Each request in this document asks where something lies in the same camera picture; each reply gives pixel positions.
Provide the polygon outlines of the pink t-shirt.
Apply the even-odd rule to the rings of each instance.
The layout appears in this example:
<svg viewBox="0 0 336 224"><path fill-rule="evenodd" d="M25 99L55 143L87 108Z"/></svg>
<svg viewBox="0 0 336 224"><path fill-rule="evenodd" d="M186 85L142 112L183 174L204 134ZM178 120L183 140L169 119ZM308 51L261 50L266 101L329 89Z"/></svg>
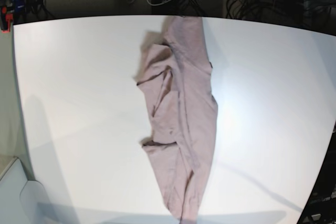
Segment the pink t-shirt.
<svg viewBox="0 0 336 224"><path fill-rule="evenodd" d="M143 51L137 87L151 136L142 142L165 207L180 223L196 223L210 175L218 105L212 94L201 17L173 17L162 40Z"/></svg>

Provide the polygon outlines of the white bin corner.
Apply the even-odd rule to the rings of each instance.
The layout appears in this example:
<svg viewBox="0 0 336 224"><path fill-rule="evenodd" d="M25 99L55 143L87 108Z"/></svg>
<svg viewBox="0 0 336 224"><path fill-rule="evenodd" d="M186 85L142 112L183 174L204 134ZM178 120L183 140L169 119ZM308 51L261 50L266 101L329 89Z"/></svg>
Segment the white bin corner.
<svg viewBox="0 0 336 224"><path fill-rule="evenodd" d="M13 159L1 173L1 223L55 223L43 209L43 186L27 179Z"/></svg>

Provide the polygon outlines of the red and black clamp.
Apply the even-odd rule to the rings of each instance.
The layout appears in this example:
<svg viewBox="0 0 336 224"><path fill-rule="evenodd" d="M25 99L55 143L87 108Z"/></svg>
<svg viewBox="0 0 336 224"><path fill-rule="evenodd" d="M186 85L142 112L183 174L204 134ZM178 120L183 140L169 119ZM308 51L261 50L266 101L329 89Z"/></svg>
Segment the red and black clamp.
<svg viewBox="0 0 336 224"><path fill-rule="evenodd" d="M13 22L13 8L9 6L1 6L1 31L3 33L9 33L11 24Z"/></svg>

